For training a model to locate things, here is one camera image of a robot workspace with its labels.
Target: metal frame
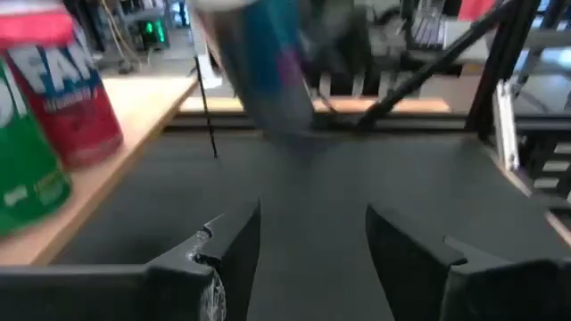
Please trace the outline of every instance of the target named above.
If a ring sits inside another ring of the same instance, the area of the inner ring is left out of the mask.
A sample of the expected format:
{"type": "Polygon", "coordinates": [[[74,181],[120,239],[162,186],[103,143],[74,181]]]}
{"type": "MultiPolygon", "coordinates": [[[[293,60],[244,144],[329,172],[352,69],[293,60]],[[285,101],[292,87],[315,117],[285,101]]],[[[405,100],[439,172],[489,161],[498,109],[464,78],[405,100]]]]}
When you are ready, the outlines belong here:
{"type": "MultiPolygon", "coordinates": [[[[501,4],[476,22],[471,30],[442,52],[436,60],[427,63],[366,112],[318,112],[314,117],[312,129],[318,132],[477,133],[480,139],[490,143],[489,136],[494,121],[494,93],[500,82],[511,78],[540,2],[541,0],[511,0],[501,4]],[[497,33],[468,115],[389,112],[401,99],[418,90],[436,70],[450,66],[465,49],[494,28],[497,33]]],[[[516,134],[525,138],[517,142],[521,169],[524,169],[532,180],[544,177],[546,162],[564,157],[556,151],[558,143],[571,142],[571,115],[517,114],[515,123],[516,134]]],[[[180,114],[167,126],[167,130],[204,131],[211,130],[212,127],[217,130],[255,129],[252,121],[243,112],[211,111],[180,114]],[[204,122],[205,115],[210,118],[210,124],[204,122]]],[[[571,154],[568,155],[568,160],[571,161],[571,154]]],[[[559,174],[558,186],[552,192],[567,197],[565,193],[571,191],[571,167],[559,174]]]]}
{"type": "MultiPolygon", "coordinates": [[[[313,129],[373,132],[391,130],[406,131],[406,129],[412,132],[476,131],[482,138],[486,138],[492,133],[492,96],[495,92],[496,85],[500,80],[508,80],[511,77],[517,58],[525,43],[525,37],[531,28],[535,11],[540,2],[541,0],[510,0],[505,2],[490,11],[480,21],[476,22],[472,29],[455,41],[447,50],[442,52],[437,59],[427,63],[411,78],[396,87],[381,102],[374,103],[365,113],[336,114],[335,121],[330,121],[331,117],[318,113],[313,129]],[[450,66],[464,50],[495,27],[498,27],[497,34],[470,113],[467,116],[447,114],[394,115],[389,113],[394,105],[401,99],[418,90],[437,70],[450,66]]],[[[182,129],[184,123],[194,125],[192,119],[200,116],[201,115],[196,115],[190,118],[182,116],[175,120],[170,129],[182,129]]],[[[210,116],[213,119],[212,125],[216,128],[253,128],[248,124],[249,121],[247,119],[243,119],[246,117],[242,112],[211,112],[210,116]]],[[[524,128],[526,132],[536,129],[540,131],[553,131],[549,120],[560,122],[559,119],[545,118],[544,115],[516,116],[517,122],[522,119],[525,120],[525,123],[517,124],[517,129],[522,130],[522,128],[524,128]]],[[[565,126],[557,126],[557,128],[561,129],[564,133],[568,132],[565,126]]]]}
{"type": "MultiPolygon", "coordinates": [[[[538,38],[548,38],[550,35],[553,34],[553,30],[546,32],[545,29],[555,29],[557,25],[561,22],[563,17],[565,16],[566,8],[571,4],[569,0],[551,0],[550,4],[547,8],[546,13],[543,15],[543,21],[540,26],[540,30],[535,31],[537,33],[538,38]]],[[[533,39],[527,39],[530,43],[533,42],[533,39]]],[[[537,65],[537,63],[542,58],[542,53],[545,47],[549,47],[548,44],[544,44],[543,47],[533,47],[527,58],[524,62],[524,67],[522,68],[520,74],[517,77],[516,82],[516,95],[519,95],[521,88],[529,79],[530,74],[532,73],[533,69],[537,65]]]]}

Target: gray surface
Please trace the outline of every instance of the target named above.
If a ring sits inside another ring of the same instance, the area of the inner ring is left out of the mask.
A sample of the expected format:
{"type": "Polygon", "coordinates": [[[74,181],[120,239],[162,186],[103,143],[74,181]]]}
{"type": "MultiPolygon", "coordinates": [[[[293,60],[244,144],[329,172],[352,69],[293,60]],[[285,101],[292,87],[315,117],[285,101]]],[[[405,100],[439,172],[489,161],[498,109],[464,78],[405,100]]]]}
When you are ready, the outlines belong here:
{"type": "MultiPolygon", "coordinates": [[[[514,74],[522,72],[525,59],[527,59],[528,54],[528,50],[521,52],[517,59],[514,74]]],[[[532,75],[563,75],[567,78],[571,78],[571,63],[566,59],[566,56],[567,50],[565,49],[545,49],[542,52],[541,59],[537,62],[532,75]]]]}
{"type": "Polygon", "coordinates": [[[562,48],[571,45],[571,30],[554,29],[531,30],[525,40],[524,48],[562,48]]]}
{"type": "Polygon", "coordinates": [[[525,102],[534,106],[543,104],[543,108],[547,107],[547,111],[538,110],[538,112],[546,113],[566,113],[567,94],[571,91],[571,81],[563,76],[532,76],[524,86],[526,95],[520,96],[516,102],[517,105],[523,105],[525,102]]]}
{"type": "MultiPolygon", "coordinates": [[[[445,47],[450,46],[454,41],[461,37],[466,31],[470,29],[472,22],[470,21],[446,21],[446,42],[445,47]]],[[[488,45],[485,37],[478,39],[471,45],[462,55],[458,58],[458,62],[475,62],[485,63],[488,60],[488,45]]]]}
{"type": "Polygon", "coordinates": [[[365,236],[368,202],[492,255],[569,249],[467,137],[164,136],[59,258],[142,263],[239,200],[261,197],[261,256],[249,320],[392,320],[365,236]]]}

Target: blurry can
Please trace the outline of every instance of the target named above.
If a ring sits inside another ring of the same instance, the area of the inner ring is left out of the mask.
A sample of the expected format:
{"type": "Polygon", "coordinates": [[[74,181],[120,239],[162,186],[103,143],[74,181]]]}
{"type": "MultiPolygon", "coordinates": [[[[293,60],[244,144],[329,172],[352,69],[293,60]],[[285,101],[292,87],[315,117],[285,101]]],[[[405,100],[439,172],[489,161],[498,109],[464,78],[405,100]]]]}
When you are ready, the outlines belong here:
{"type": "Polygon", "coordinates": [[[0,235],[54,211],[69,194],[69,179],[0,58],[0,235]]]}
{"type": "Polygon", "coordinates": [[[64,8],[0,12],[0,50],[66,167],[95,164],[121,146],[85,35],[64,8]]]}
{"type": "Polygon", "coordinates": [[[300,67],[298,0],[193,0],[213,55],[259,128],[310,128],[300,67]]]}

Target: cable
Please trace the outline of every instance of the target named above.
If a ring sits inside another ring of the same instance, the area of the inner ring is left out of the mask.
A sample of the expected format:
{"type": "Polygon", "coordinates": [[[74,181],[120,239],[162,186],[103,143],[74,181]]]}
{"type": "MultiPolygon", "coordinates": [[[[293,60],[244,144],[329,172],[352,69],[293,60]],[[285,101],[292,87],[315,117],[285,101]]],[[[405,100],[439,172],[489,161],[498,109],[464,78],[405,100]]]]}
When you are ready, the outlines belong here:
{"type": "MultiPolygon", "coordinates": [[[[376,28],[378,28],[376,30],[376,35],[379,36],[379,38],[380,38],[379,40],[381,42],[385,43],[385,45],[386,45],[385,61],[390,63],[390,65],[391,65],[391,68],[389,69],[389,71],[391,72],[390,80],[389,80],[389,89],[387,91],[387,93],[389,94],[393,91],[394,85],[396,84],[395,77],[398,77],[398,74],[399,74],[399,68],[401,67],[401,63],[402,63],[402,53],[399,54],[398,63],[394,62],[392,59],[393,58],[392,53],[397,53],[398,50],[397,51],[393,50],[395,48],[391,46],[391,39],[387,36],[385,29],[389,26],[392,27],[393,21],[398,21],[399,25],[396,27],[396,34],[395,35],[399,35],[402,31],[402,28],[404,27],[405,22],[402,21],[401,7],[398,5],[389,7],[387,9],[385,9],[380,14],[377,14],[373,10],[373,14],[374,14],[375,18],[372,21],[372,25],[375,26],[376,28]]],[[[373,61],[373,65],[371,66],[370,72],[374,75],[380,76],[380,74],[383,71],[386,71],[386,65],[384,64],[384,66],[381,66],[376,61],[373,61]]],[[[369,78],[368,82],[363,87],[363,92],[368,91],[374,84],[375,84],[375,78],[374,77],[369,78]]]]}
{"type": "Polygon", "coordinates": [[[107,6],[106,0],[101,0],[101,4],[103,5],[103,9],[105,10],[105,13],[107,13],[108,20],[111,21],[110,29],[115,28],[115,32],[117,33],[117,36],[119,36],[120,42],[125,46],[125,48],[127,49],[127,52],[132,56],[132,58],[134,58],[135,61],[137,61],[138,65],[139,65],[139,69],[140,69],[143,66],[143,63],[141,62],[141,60],[139,59],[137,54],[128,45],[127,41],[125,41],[125,39],[121,35],[120,29],[119,29],[119,27],[117,27],[117,23],[115,23],[115,18],[113,18],[112,12],[109,9],[109,7],[107,6]]]}
{"type": "MultiPolygon", "coordinates": [[[[107,18],[107,23],[111,26],[111,20],[109,19],[109,16],[105,15],[105,18],[107,18]]],[[[115,46],[117,46],[117,50],[119,51],[119,56],[121,57],[122,60],[125,60],[125,54],[123,53],[123,49],[119,45],[119,41],[117,41],[117,35],[115,35],[115,30],[113,30],[113,28],[109,28],[109,30],[111,31],[113,42],[115,43],[115,46]]]]}
{"type": "Polygon", "coordinates": [[[206,126],[208,127],[208,132],[209,132],[210,137],[211,137],[212,152],[214,153],[214,158],[217,159],[218,158],[218,148],[216,147],[216,140],[214,139],[214,126],[212,125],[210,110],[208,109],[208,103],[206,100],[206,91],[204,90],[204,83],[203,83],[203,73],[201,71],[200,63],[198,62],[198,56],[197,55],[194,57],[194,64],[195,64],[196,74],[198,77],[198,84],[200,85],[200,93],[203,97],[203,108],[204,108],[204,114],[206,116],[206,126]]]}
{"type": "MultiPolygon", "coordinates": [[[[398,5],[397,5],[397,6],[389,7],[389,8],[387,8],[386,10],[384,10],[381,14],[377,14],[377,13],[374,11],[374,9],[373,9],[373,15],[374,15],[374,20],[372,21],[372,24],[373,24],[375,27],[383,28],[383,27],[386,27],[388,24],[390,24],[392,21],[395,21],[395,20],[401,18],[401,7],[398,6],[398,5]]],[[[403,25],[403,23],[402,23],[401,26],[399,26],[399,28],[397,29],[397,33],[399,33],[400,30],[402,29],[402,25],[403,25]]],[[[381,31],[381,32],[380,32],[379,36],[382,38],[382,40],[384,40],[385,42],[388,42],[389,39],[388,39],[388,36],[385,34],[385,31],[384,31],[384,30],[380,30],[380,31],[381,31]]],[[[328,49],[329,49],[331,52],[334,52],[334,53],[332,53],[332,54],[330,53],[330,58],[331,58],[331,56],[337,58],[336,53],[335,53],[335,49],[333,48],[334,46],[333,46],[333,45],[329,45],[328,47],[329,47],[328,49]]],[[[341,60],[341,59],[336,59],[336,60],[337,60],[336,65],[342,64],[342,60],[341,60]]],[[[399,67],[397,66],[396,70],[391,70],[391,79],[390,79],[390,84],[389,84],[389,92],[392,92],[394,86],[396,85],[396,82],[397,82],[396,79],[398,78],[398,75],[399,75],[398,68],[399,68],[399,67]]],[[[378,70],[378,73],[380,73],[381,68],[380,68],[380,66],[378,66],[376,63],[374,63],[374,66],[372,66],[372,70],[373,70],[373,72],[376,72],[376,71],[378,70]]],[[[347,80],[349,80],[349,81],[351,81],[351,82],[353,81],[352,77],[347,77],[344,72],[337,73],[336,76],[337,76],[337,77],[340,77],[340,78],[347,78],[347,80]]],[[[370,78],[369,81],[368,81],[366,84],[364,84],[364,86],[363,86],[363,92],[365,92],[366,90],[369,90],[369,89],[370,89],[370,87],[371,87],[371,86],[373,85],[373,83],[374,83],[373,79],[374,79],[374,78],[370,78]]],[[[321,102],[325,105],[325,107],[327,108],[327,110],[328,110],[329,112],[331,112],[331,113],[334,114],[334,115],[339,114],[339,111],[335,109],[334,105],[333,105],[333,104],[329,101],[329,99],[319,90],[319,88],[316,88],[316,89],[315,89],[315,93],[317,94],[317,96],[319,97],[319,99],[320,99],[321,102]]]]}
{"type": "Polygon", "coordinates": [[[191,77],[195,73],[196,73],[196,66],[190,69],[190,71],[188,72],[188,77],[191,77]]]}
{"type": "Polygon", "coordinates": [[[146,54],[146,65],[147,66],[151,65],[151,56],[153,55],[153,53],[158,52],[160,50],[161,50],[161,48],[157,45],[152,45],[151,47],[149,47],[149,51],[146,54]]]}

